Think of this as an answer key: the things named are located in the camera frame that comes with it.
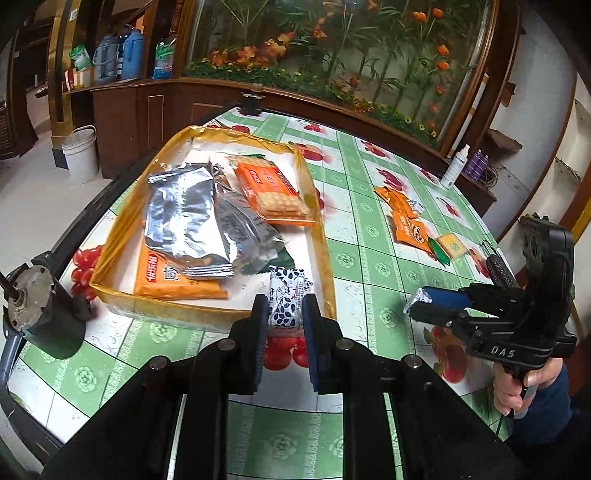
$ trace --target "human hand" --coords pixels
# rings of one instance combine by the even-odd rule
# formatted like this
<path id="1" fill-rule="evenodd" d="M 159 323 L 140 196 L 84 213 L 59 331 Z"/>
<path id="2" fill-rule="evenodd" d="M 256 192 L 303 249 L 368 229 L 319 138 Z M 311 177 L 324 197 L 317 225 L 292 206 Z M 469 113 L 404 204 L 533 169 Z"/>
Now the human hand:
<path id="1" fill-rule="evenodd" d="M 549 387 L 562 370 L 562 363 L 561 358 L 549 358 L 542 368 L 528 372 L 523 384 L 526 387 L 533 387 L 534 385 L 539 385 L 538 388 Z M 505 372 L 503 365 L 500 363 L 495 363 L 494 370 L 495 380 L 492 385 L 495 388 L 496 409 L 507 416 L 511 409 L 515 410 L 517 414 L 524 408 L 528 408 L 535 395 L 524 401 L 520 397 L 523 388 L 521 382 Z"/>

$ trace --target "small yellow packet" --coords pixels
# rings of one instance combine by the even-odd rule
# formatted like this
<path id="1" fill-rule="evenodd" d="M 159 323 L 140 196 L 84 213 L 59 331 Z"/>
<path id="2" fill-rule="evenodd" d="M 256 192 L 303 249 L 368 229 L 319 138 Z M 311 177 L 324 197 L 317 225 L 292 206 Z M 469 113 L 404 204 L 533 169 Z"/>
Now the small yellow packet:
<path id="1" fill-rule="evenodd" d="M 441 246 L 441 248 L 443 248 L 450 260 L 454 260 L 458 257 L 461 257 L 462 255 L 466 255 L 468 252 L 466 246 L 460 241 L 458 237 L 456 237 L 455 233 L 442 235 L 436 238 L 436 241 Z"/>

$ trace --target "metal screw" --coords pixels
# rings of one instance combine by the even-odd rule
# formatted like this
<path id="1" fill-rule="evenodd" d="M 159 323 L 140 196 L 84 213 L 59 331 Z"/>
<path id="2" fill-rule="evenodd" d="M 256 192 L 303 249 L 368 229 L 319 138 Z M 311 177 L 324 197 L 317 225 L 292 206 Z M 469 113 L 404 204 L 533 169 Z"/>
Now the metal screw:
<path id="1" fill-rule="evenodd" d="M 423 364 L 423 359 L 418 355 L 407 355 L 404 357 L 404 363 L 411 368 L 418 368 Z"/>
<path id="2" fill-rule="evenodd" d="M 224 352 L 229 352 L 236 348 L 236 342 L 231 338 L 224 338 L 218 342 L 217 347 Z"/>
<path id="3" fill-rule="evenodd" d="M 168 364 L 168 359 L 165 356 L 159 355 L 155 356 L 152 360 L 150 360 L 150 368 L 152 370 L 161 370 Z"/>
<path id="4" fill-rule="evenodd" d="M 353 348 L 353 340 L 349 338 L 339 338 L 335 345 L 339 350 L 351 350 Z"/>

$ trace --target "glass panel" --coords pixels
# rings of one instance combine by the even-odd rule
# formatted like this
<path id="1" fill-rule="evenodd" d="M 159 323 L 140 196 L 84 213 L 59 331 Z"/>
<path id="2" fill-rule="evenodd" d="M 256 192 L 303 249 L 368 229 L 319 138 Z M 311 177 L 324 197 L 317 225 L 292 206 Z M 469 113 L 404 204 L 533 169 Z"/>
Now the glass panel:
<path id="1" fill-rule="evenodd" d="M 323 99 L 437 146 L 488 0 L 199 0 L 185 74 Z"/>

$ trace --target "purple bottle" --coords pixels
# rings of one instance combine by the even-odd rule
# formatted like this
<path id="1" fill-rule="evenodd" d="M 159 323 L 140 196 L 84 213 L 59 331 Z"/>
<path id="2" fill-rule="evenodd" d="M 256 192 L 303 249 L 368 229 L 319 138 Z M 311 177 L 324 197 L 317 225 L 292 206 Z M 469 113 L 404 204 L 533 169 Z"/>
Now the purple bottle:
<path id="1" fill-rule="evenodd" d="M 475 152 L 466 164 L 466 166 L 464 167 L 463 174 L 468 178 L 472 178 L 472 175 L 474 174 L 474 168 L 478 165 L 478 162 L 480 162 L 481 158 L 481 150 Z"/>
<path id="2" fill-rule="evenodd" d="M 478 181 L 482 174 L 486 170 L 486 166 L 488 165 L 488 155 L 485 155 L 481 158 L 478 164 L 474 167 L 474 171 L 472 172 L 472 180 Z"/>

